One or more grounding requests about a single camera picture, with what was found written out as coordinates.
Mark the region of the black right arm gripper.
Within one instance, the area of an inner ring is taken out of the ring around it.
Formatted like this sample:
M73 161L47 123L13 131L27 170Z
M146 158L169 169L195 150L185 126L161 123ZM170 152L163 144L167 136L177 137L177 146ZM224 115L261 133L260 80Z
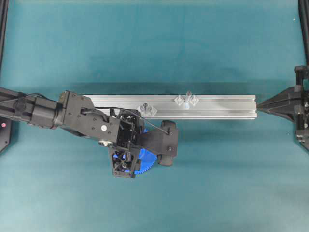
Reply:
M309 79L308 66L296 66L296 86L289 87L274 97L257 105L257 110L270 115L296 120L296 138L309 149L309 90L305 89L304 80Z

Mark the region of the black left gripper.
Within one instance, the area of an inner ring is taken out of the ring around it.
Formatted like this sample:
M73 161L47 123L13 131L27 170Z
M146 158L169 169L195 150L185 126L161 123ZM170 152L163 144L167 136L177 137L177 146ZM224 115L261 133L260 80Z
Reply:
M140 147L137 137L142 134L144 122L138 110L120 110L117 118L120 129L116 144L109 147L112 174L115 177L135 178L135 170L140 169Z

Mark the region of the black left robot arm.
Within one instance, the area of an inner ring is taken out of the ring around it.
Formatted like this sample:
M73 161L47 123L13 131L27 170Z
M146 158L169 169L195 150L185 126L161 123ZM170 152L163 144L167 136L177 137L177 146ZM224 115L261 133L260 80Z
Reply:
M65 91L59 100L40 93L26 94L1 88L0 115L44 129L61 128L75 136L92 139L108 147L114 176L134 178L140 169L140 148L136 136L143 123L136 112L107 115L96 108L89 97Z

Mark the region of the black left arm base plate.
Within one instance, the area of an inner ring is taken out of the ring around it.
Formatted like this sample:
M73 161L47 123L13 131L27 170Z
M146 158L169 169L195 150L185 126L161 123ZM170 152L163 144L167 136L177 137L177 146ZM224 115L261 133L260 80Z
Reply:
M12 121L7 118L0 118L0 152L10 144Z

